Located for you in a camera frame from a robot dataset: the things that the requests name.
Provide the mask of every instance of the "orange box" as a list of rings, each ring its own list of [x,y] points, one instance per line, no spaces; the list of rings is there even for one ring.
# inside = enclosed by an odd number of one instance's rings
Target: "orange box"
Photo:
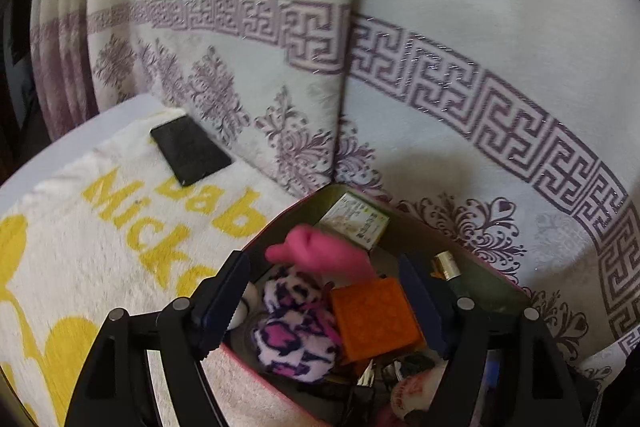
[[[344,363],[372,359],[423,342],[398,279],[388,277],[331,290]]]

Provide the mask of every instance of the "yellow printed shape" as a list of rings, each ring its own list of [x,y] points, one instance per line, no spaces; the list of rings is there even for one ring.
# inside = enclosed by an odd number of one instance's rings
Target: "yellow printed shape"
[[[132,248],[135,251],[143,251],[148,245],[146,243],[142,243],[140,239],[140,235],[142,235],[142,231],[146,227],[152,227],[155,233],[160,233],[164,230],[164,223],[162,221],[158,221],[153,217],[143,217],[142,219],[137,220],[131,228],[129,232],[127,232],[127,245],[129,248]]]
[[[260,192],[248,188],[236,203],[211,221],[212,225],[232,237],[246,237],[260,232],[267,224],[267,218],[251,207],[259,197]]]
[[[140,263],[156,278],[161,288],[166,289],[169,284],[172,263],[189,259],[185,253],[176,250],[176,247],[190,235],[188,227],[177,225],[155,247],[140,254]]]
[[[198,287],[198,284],[200,284],[203,279],[213,277],[216,273],[216,270],[209,266],[204,266],[204,264],[196,264],[196,266],[192,266],[180,275],[175,287],[178,292],[177,296],[191,297],[191,294],[193,294],[195,289]]]
[[[11,389],[14,390],[14,393],[17,396],[16,393],[16,387],[15,387],[15,378],[14,378],[14,371],[11,368],[11,365],[9,365],[8,363],[0,363],[0,368],[2,368],[2,372],[4,373],[4,376],[6,377],[6,381],[8,382],[9,386],[11,387]],[[31,405],[29,405],[26,402],[21,401],[20,402],[22,407],[24,407],[24,410],[27,412],[27,414],[30,416],[31,421],[33,421],[33,423],[35,423],[36,425],[38,424],[38,419],[36,417],[36,412],[33,410],[33,407],[31,407]]]
[[[113,218],[113,224],[118,230],[121,229],[124,225],[131,221],[131,219],[136,217],[140,213],[140,210],[146,208],[150,204],[151,199],[147,197],[142,198],[141,200],[134,201],[127,210],[125,210],[119,216]]]
[[[134,181],[126,187],[117,190],[116,192],[111,192],[117,174],[118,168],[116,167],[113,169],[113,171],[108,172],[104,176],[98,178],[82,193],[84,199],[86,199],[89,203],[92,203],[94,208],[98,208],[99,206],[103,206],[104,204],[106,204],[104,210],[101,211],[100,214],[98,214],[98,216],[100,216],[100,218],[104,219],[105,221],[111,219],[113,213],[125,199],[127,199],[140,187],[144,186],[143,182]]]
[[[225,191],[215,185],[204,185],[196,195],[184,202],[184,207],[191,212],[210,214],[216,209],[220,196]]]
[[[38,349],[33,331],[15,295],[6,288],[24,254],[28,222],[22,215],[8,216],[0,221],[0,302],[13,305],[26,359],[38,364],[51,397],[58,424],[62,427],[71,395],[98,328],[82,317],[67,317],[58,321],[49,332],[44,355]]]
[[[175,176],[171,176],[167,178],[164,182],[162,182],[158,187],[154,190],[156,193],[161,196],[165,196],[167,198],[171,198],[174,201],[181,200],[182,198],[186,198],[190,196],[195,187],[182,187],[178,180],[175,179]]]

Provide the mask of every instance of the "silver screw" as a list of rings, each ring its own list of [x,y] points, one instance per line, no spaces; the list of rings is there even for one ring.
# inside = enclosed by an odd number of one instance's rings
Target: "silver screw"
[[[540,313],[535,308],[525,308],[524,316],[530,321],[536,321],[540,318]]]
[[[470,299],[469,297],[461,297],[460,299],[458,299],[457,304],[458,308],[464,311],[469,311],[476,307],[476,303],[474,302],[474,300]]]
[[[174,307],[174,310],[181,311],[187,309],[189,307],[189,304],[190,302],[187,297],[178,297],[177,299],[175,299],[172,306]]]
[[[111,310],[109,312],[109,315],[107,316],[109,317],[110,321],[119,321],[121,318],[124,317],[124,310],[122,308],[115,308]]]

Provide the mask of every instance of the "fluffy white blanket with yellow letters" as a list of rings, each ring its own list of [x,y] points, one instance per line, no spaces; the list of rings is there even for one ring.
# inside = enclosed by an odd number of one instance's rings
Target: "fluffy white blanket with yellow letters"
[[[162,309],[214,275],[294,198],[242,160],[181,188],[149,130],[133,123],[0,219],[0,364],[40,427],[63,426],[107,313]],[[150,357],[165,426],[177,426],[159,357]],[[231,425],[317,425],[226,351],[204,361]]]

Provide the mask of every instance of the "phone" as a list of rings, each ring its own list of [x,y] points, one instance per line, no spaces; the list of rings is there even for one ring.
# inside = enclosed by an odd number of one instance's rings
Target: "phone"
[[[183,187],[193,185],[233,162],[187,115],[154,127],[150,134]]]

